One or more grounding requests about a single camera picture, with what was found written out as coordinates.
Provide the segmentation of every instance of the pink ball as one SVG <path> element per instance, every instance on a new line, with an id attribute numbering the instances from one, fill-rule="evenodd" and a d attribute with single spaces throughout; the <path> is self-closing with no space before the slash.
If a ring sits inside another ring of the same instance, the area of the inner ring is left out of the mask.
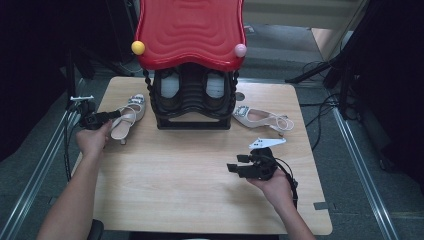
<path id="1" fill-rule="evenodd" d="M 237 44 L 234 48 L 234 52 L 236 53 L 237 57 L 244 57 L 246 56 L 247 47 L 244 44 Z"/>

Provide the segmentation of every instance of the high heel shoe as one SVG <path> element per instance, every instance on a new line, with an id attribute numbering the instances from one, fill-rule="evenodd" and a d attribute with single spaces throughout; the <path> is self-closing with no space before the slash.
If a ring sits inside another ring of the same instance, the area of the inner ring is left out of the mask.
<path id="1" fill-rule="evenodd" d="M 294 127 L 291 121 L 285 115 L 277 115 L 262 110 L 250 108 L 248 106 L 238 106 L 233 111 L 233 117 L 248 128 L 269 126 L 280 134 L 292 130 Z"/>
<path id="2" fill-rule="evenodd" d="M 110 136 L 121 141 L 121 144 L 126 144 L 126 137 L 132 125 L 139 121 L 146 111 L 146 104 L 143 94 L 137 94 L 128 99 L 128 104 L 118 108 L 121 112 L 121 117 L 115 119 L 112 123 Z"/>

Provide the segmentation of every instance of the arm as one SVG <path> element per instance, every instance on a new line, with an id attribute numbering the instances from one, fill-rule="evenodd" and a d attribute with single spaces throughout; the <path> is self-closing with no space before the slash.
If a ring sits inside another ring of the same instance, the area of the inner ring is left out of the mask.
<path id="1" fill-rule="evenodd" d="M 77 133 L 82 159 L 71 181 L 50 209 L 37 239 L 86 239 L 91 228 L 94 192 L 111 122 Z"/>
<path id="2" fill-rule="evenodd" d="M 247 181 L 261 189 L 266 199 L 274 206 L 286 226 L 290 239 L 315 239 L 294 207 L 290 184 L 283 171 L 277 169 L 268 181 L 258 179 L 247 179 Z"/>

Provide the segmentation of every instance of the hand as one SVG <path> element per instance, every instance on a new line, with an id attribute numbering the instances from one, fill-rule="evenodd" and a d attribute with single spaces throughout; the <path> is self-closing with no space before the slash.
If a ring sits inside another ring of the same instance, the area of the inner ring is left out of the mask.
<path id="1" fill-rule="evenodd" d="M 277 169 L 268 181 L 259 179 L 247 179 L 247 181 L 261 189 L 272 206 L 293 204 L 290 183 L 286 178 L 286 174 L 280 169 Z"/>
<path id="2" fill-rule="evenodd" d="M 92 157 L 100 157 L 103 153 L 109 137 L 109 130 L 112 127 L 112 122 L 108 121 L 97 130 L 82 130 L 76 134 L 77 144 L 83 156 L 91 155 Z"/>

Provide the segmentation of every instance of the table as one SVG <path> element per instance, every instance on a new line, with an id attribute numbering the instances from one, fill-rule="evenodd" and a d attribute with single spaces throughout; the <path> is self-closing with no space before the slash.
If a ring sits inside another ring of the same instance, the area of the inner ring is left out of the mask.
<path id="1" fill-rule="evenodd" d="M 298 211 L 312 232 L 330 234 L 328 210 L 314 208 L 325 199 L 294 87 L 240 82 L 237 91 L 246 97 L 237 106 L 287 114 L 294 121 L 294 129 L 284 136 L 287 142 L 271 150 L 292 168 L 299 182 Z M 145 116 L 130 129 L 126 145 L 111 139 L 104 150 L 94 218 L 105 229 L 286 233 L 262 192 L 226 166 L 237 163 L 237 154 L 249 154 L 248 145 L 258 137 L 278 138 L 274 130 L 249 129 L 234 118 L 229 130 L 159 130 L 143 78 L 111 79 L 98 112 L 113 111 L 137 93 L 147 100 Z M 182 117 L 199 117 L 196 114 Z"/>

